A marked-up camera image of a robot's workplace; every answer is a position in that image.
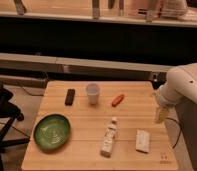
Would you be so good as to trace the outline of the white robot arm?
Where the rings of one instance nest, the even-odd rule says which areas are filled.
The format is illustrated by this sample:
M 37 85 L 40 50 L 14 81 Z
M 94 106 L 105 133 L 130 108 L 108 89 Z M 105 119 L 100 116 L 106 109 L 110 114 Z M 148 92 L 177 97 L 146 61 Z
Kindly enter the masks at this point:
M 169 113 L 169 109 L 186 97 L 197 104 L 197 63 L 179 65 L 168 70 L 166 82 L 155 94 L 158 104 L 155 122 L 162 123 Z

